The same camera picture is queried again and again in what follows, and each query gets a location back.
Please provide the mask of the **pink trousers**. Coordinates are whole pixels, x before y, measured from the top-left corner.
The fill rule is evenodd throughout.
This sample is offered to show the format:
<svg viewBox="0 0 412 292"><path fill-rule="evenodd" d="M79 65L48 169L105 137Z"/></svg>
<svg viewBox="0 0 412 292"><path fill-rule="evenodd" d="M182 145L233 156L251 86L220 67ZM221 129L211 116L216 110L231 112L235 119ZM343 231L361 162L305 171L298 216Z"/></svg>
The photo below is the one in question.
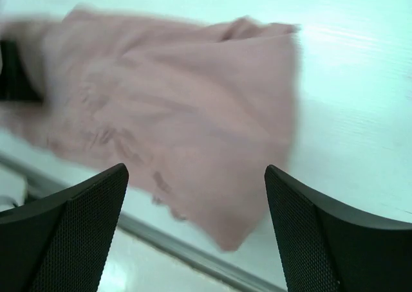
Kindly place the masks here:
<svg viewBox="0 0 412 292"><path fill-rule="evenodd" d="M43 105L1 104L1 127L133 187L235 251L267 212L263 173L296 129L297 27L193 24L76 8L1 19Z"/></svg>

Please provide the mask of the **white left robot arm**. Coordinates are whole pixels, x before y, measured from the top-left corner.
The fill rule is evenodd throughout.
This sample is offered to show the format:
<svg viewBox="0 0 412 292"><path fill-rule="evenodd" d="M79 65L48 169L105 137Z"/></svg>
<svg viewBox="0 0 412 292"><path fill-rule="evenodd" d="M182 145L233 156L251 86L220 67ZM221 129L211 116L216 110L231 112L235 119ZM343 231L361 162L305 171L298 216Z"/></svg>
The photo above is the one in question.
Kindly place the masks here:
<svg viewBox="0 0 412 292"><path fill-rule="evenodd" d="M1 40L1 102L43 102L26 73L17 43L6 39ZM17 207L23 201L23 177L9 168L1 167L1 210Z"/></svg>

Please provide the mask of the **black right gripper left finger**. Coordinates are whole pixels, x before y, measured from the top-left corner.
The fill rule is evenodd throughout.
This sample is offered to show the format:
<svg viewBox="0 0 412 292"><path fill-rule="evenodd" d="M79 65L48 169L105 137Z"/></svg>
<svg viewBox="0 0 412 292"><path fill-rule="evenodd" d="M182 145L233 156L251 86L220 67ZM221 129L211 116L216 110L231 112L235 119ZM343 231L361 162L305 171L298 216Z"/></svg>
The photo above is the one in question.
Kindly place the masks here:
<svg viewBox="0 0 412 292"><path fill-rule="evenodd" d="M119 163L1 212L1 291L96 291L128 179Z"/></svg>

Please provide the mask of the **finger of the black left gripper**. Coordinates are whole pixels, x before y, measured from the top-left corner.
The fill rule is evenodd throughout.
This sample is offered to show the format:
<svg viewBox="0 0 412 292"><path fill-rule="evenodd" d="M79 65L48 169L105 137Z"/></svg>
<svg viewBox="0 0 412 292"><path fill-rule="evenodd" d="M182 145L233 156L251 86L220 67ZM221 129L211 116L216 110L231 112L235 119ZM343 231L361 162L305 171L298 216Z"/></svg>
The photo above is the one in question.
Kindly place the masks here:
<svg viewBox="0 0 412 292"><path fill-rule="evenodd" d="M26 74L15 41L1 40L1 62L1 101L43 102Z"/></svg>

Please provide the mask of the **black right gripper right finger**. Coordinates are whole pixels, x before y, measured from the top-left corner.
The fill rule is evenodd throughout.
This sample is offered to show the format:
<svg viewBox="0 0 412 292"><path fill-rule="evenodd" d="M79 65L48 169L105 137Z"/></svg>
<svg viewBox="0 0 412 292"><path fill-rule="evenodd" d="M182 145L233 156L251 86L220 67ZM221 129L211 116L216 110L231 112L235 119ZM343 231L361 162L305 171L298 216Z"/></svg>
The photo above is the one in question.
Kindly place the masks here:
<svg viewBox="0 0 412 292"><path fill-rule="evenodd" d="M411 291L411 223L349 206L273 165L265 185L288 291Z"/></svg>

